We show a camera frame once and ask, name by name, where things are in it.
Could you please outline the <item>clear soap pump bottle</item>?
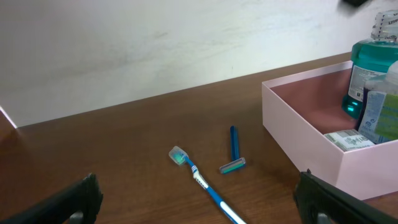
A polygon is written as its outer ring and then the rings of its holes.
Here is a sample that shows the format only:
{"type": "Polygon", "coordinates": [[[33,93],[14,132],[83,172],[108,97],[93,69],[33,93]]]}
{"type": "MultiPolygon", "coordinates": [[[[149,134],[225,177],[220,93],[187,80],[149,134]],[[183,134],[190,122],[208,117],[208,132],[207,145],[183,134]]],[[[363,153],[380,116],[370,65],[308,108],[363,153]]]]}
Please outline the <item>clear soap pump bottle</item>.
{"type": "Polygon", "coordinates": [[[397,139],[397,62],[365,82],[357,131],[374,144],[397,139]]]}

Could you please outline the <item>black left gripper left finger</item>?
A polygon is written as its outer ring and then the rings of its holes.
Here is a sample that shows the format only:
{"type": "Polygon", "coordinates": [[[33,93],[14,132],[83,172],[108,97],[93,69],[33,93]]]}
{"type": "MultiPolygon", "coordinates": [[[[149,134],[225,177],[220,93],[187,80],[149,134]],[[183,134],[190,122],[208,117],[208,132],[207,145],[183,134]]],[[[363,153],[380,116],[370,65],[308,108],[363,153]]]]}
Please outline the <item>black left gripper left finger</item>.
{"type": "Polygon", "coordinates": [[[1,223],[94,223],[100,212],[103,193],[95,174],[51,195],[1,223]]]}

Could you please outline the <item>green white soap packet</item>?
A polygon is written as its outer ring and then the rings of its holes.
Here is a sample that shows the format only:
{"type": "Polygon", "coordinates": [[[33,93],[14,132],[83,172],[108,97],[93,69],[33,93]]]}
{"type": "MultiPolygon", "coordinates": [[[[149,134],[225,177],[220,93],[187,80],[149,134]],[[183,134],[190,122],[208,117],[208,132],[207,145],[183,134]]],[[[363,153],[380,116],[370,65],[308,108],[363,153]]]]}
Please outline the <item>green white soap packet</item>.
{"type": "Polygon", "coordinates": [[[325,134],[324,137],[326,137],[344,152],[374,146],[372,141],[364,137],[355,129],[347,129],[334,133],[328,133],[325,134]]]}

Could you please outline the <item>blue white toothbrush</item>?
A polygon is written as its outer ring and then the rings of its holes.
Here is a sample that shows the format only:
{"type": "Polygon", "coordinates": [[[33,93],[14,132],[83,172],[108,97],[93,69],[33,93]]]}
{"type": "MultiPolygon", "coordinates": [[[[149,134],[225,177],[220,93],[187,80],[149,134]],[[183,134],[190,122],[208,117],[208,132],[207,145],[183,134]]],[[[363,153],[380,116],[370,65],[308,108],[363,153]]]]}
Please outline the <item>blue white toothbrush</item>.
{"type": "Polygon", "coordinates": [[[169,152],[169,157],[177,165],[188,164],[192,170],[193,178],[210,195],[218,208],[234,223],[246,224],[246,222],[211,188],[201,176],[197,166],[190,160],[188,154],[178,146],[174,146],[169,152]]]}

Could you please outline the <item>green mouthwash bottle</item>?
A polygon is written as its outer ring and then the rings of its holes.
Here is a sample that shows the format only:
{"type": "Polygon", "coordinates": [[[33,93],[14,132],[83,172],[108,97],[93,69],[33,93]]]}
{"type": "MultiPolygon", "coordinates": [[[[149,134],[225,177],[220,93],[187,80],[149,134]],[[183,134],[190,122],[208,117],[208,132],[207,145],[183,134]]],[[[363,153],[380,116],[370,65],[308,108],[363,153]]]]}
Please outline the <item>green mouthwash bottle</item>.
{"type": "Polygon", "coordinates": [[[342,109],[358,119],[364,98],[364,83],[370,78],[387,73],[397,61],[397,11],[380,12],[375,17],[371,37],[353,45],[351,77],[342,109]]]}

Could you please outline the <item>blue disposable razor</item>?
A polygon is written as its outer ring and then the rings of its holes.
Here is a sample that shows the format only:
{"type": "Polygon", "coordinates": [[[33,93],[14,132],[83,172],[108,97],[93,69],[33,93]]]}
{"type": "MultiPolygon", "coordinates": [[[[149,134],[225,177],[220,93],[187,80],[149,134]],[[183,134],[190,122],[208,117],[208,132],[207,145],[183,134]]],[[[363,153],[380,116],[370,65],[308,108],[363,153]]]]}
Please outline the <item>blue disposable razor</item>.
{"type": "Polygon", "coordinates": [[[238,130],[235,126],[231,126],[229,130],[231,140],[231,162],[220,167],[221,174],[234,172],[246,165],[245,158],[240,156],[238,130]]]}

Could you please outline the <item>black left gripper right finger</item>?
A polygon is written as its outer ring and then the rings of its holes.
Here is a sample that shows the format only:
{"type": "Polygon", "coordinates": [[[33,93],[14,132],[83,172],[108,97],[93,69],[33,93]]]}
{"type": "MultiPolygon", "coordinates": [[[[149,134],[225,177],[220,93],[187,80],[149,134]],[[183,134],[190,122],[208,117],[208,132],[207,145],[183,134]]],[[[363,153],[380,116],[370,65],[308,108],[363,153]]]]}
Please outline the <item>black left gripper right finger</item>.
{"type": "Polygon", "coordinates": [[[302,223],[397,224],[397,219],[314,176],[300,173],[294,201],[302,223]]]}

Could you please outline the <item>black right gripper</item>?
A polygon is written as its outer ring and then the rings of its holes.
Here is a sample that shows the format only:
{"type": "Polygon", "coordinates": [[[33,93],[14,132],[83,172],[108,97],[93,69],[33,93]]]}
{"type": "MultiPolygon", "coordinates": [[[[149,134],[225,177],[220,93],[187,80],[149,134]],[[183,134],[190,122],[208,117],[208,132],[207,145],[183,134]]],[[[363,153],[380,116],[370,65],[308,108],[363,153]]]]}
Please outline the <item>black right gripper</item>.
{"type": "Polygon", "coordinates": [[[369,0],[341,0],[341,2],[351,7],[360,7],[368,1],[369,0]]]}

